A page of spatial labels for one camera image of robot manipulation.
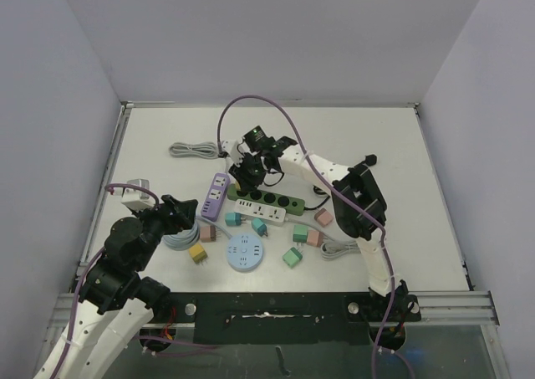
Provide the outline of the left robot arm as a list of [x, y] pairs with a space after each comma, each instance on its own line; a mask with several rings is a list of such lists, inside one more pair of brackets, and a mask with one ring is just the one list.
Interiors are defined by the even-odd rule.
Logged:
[[171, 291], [140, 277], [166, 235], [194, 226], [198, 202], [162, 196], [116, 221], [74, 290], [69, 322], [37, 378], [101, 378], [136, 333], [163, 320]]

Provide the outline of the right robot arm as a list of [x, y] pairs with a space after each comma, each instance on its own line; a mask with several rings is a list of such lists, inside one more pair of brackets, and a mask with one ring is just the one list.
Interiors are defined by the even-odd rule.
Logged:
[[257, 126], [242, 139], [222, 141], [220, 150], [232, 159], [231, 175], [240, 189], [257, 189], [269, 172], [300, 178], [328, 192], [339, 228], [358, 245], [367, 268], [374, 313], [384, 320], [398, 313], [419, 312], [416, 298], [408, 295], [385, 246], [387, 204], [365, 162], [344, 166], [313, 154], [302, 138], [276, 140]]

